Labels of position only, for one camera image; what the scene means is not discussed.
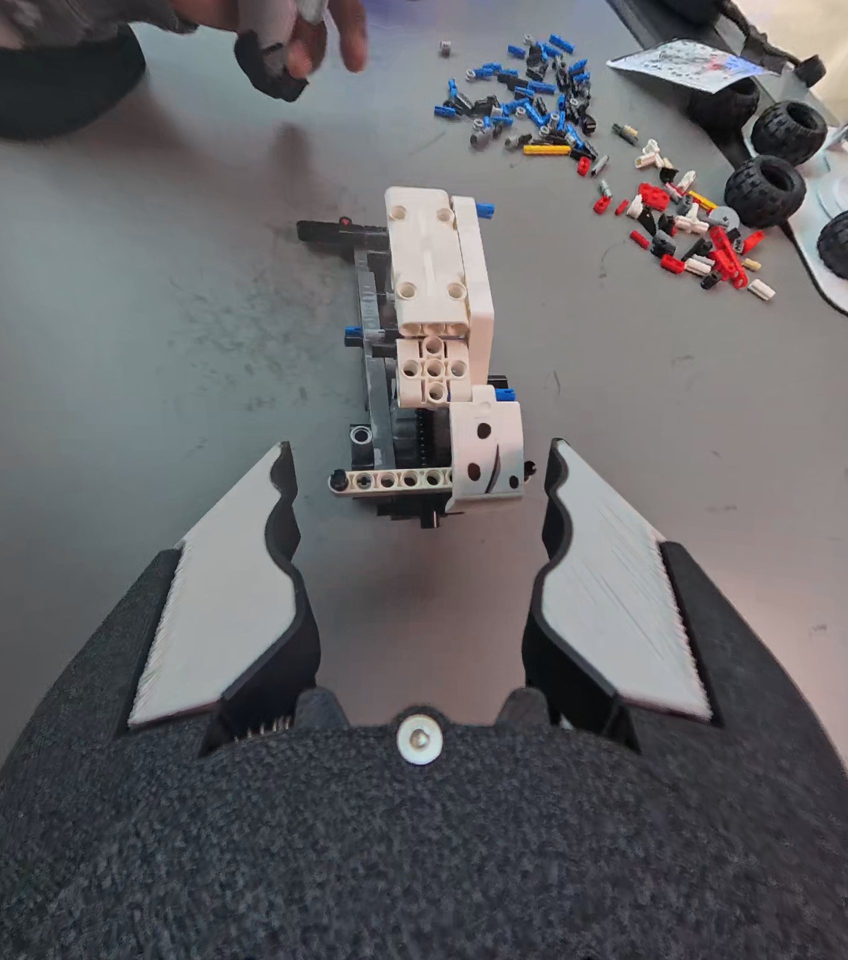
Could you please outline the sticker sheet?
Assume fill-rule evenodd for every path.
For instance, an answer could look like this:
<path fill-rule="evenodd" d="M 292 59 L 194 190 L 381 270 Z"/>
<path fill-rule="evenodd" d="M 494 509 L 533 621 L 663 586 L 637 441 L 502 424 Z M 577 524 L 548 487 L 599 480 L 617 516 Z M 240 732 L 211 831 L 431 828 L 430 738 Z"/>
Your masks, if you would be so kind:
<path fill-rule="evenodd" d="M 690 39 L 675 39 L 633 54 L 609 59 L 622 73 L 646 76 L 704 93 L 717 93 L 744 79 L 771 71 L 742 57 Z"/>

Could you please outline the pile of blue black pins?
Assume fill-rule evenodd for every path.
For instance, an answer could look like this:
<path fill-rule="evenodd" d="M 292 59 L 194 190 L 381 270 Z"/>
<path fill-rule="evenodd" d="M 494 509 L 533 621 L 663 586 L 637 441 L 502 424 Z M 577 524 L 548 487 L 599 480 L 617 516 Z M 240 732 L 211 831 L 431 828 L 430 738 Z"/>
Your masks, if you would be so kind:
<path fill-rule="evenodd" d="M 593 139 L 597 121 L 591 112 L 593 83 L 589 61 L 558 33 L 531 33 L 506 46 L 502 59 L 465 67 L 447 78 L 432 115 L 469 129 L 477 152 L 498 143 L 523 155 L 528 143 L 566 144 L 567 158 L 580 177 L 597 177 L 608 165 Z"/>

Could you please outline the black power adapter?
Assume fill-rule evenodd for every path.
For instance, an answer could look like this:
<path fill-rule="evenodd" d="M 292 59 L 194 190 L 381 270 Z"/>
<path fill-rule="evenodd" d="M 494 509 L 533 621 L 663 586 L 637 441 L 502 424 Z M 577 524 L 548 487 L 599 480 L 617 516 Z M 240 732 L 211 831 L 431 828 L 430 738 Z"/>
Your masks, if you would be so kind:
<path fill-rule="evenodd" d="M 714 24 L 723 15 L 725 1 L 660 1 L 669 12 L 695 26 Z"/>

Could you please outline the person's left forearm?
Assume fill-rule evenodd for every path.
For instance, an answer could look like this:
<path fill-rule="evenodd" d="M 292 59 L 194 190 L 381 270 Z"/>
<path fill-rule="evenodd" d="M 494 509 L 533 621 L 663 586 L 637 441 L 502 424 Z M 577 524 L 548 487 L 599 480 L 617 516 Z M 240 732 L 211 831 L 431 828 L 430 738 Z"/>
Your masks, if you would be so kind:
<path fill-rule="evenodd" d="M 0 1 L 0 49 L 71 48 L 144 23 L 175 34 L 196 24 L 167 1 Z"/>

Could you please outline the person's left hand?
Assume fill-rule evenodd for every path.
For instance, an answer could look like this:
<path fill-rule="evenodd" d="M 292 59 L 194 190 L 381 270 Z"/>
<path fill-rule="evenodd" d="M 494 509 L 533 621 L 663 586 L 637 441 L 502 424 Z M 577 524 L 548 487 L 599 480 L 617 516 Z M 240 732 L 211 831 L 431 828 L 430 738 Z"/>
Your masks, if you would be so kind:
<path fill-rule="evenodd" d="M 241 15 L 236 1 L 170 1 L 180 18 L 197 26 L 241 32 Z M 365 69 L 368 60 L 368 22 L 360 1 L 332 1 L 327 13 L 338 35 L 340 58 L 351 73 Z M 311 23 L 295 18 L 286 43 L 286 68 L 296 79 L 309 79 L 321 66 L 327 47 L 327 25 L 323 19 Z"/>

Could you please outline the toy brick truck model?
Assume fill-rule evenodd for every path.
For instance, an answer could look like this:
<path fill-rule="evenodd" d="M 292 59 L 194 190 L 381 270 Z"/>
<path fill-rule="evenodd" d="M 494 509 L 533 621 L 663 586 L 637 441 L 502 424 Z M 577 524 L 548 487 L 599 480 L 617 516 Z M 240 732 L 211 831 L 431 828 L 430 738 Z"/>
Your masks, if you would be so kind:
<path fill-rule="evenodd" d="M 495 311 L 481 234 L 492 208 L 441 189 L 391 186 L 385 225 L 300 220 L 298 239 L 351 263 L 362 421 L 328 486 L 379 517 L 437 529 L 447 517 L 518 502 L 536 466 L 521 407 L 490 371 Z"/>

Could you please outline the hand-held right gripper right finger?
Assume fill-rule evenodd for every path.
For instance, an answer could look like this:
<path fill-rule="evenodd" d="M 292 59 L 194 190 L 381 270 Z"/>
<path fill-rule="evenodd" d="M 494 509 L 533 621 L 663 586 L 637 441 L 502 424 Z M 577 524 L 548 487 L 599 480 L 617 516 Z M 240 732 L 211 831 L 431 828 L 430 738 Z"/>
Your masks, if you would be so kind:
<path fill-rule="evenodd" d="M 635 752 L 635 712 L 713 724 L 663 535 L 564 438 L 550 443 L 545 493 L 522 661 L 551 724 Z"/>

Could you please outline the pile of red white bricks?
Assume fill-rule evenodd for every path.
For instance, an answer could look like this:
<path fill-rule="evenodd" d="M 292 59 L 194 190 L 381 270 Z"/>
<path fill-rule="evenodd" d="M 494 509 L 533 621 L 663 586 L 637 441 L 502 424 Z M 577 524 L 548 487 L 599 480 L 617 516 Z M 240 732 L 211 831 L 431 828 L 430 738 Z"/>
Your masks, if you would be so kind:
<path fill-rule="evenodd" d="M 692 278 L 703 291 L 726 285 L 765 304 L 775 299 L 754 258 L 765 229 L 745 227 L 735 209 L 700 193 L 696 172 L 678 168 L 656 138 L 641 144 L 633 167 L 641 179 L 631 196 L 616 198 L 600 179 L 594 214 L 629 222 L 632 244 L 669 275 Z"/>

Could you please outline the grey desk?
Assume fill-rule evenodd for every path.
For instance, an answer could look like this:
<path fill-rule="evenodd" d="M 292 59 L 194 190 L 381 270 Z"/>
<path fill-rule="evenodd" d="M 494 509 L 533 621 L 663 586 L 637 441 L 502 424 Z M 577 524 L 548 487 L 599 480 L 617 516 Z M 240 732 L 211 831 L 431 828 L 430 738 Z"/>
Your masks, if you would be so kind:
<path fill-rule="evenodd" d="M 685 546 L 848 771 L 848 318 L 777 231 L 757 255 L 772 302 L 705 292 L 593 214 L 573 163 L 473 151 L 433 116 L 448 78 L 555 32 L 598 66 L 598 124 L 657 138 L 714 199 L 730 164 L 669 90 L 606 70 L 635 43 L 604 4 L 377 2 L 368 32 L 363 73 L 332 51 L 288 105 L 251 89 L 229 36 L 140 27 L 147 75 L 123 104 L 0 141 L 0 769 L 154 556 L 283 440 L 318 681 L 352 723 L 427 704 L 489 725 L 524 681 L 559 437 Z M 327 488 L 363 409 L 356 283 L 296 230 L 381 224 L 397 185 L 495 205 L 491 367 L 538 467 L 516 506 L 435 531 Z"/>

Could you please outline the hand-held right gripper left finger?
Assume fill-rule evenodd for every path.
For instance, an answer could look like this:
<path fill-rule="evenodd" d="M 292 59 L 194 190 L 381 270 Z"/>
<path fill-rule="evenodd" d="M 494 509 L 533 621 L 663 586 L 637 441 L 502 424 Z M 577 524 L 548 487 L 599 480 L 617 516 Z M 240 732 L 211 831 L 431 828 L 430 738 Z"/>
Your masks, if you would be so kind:
<path fill-rule="evenodd" d="M 130 702 L 130 733 L 206 716 L 208 754 L 295 724 L 322 658 L 295 564 L 297 496 L 294 454 L 281 440 L 179 541 Z"/>

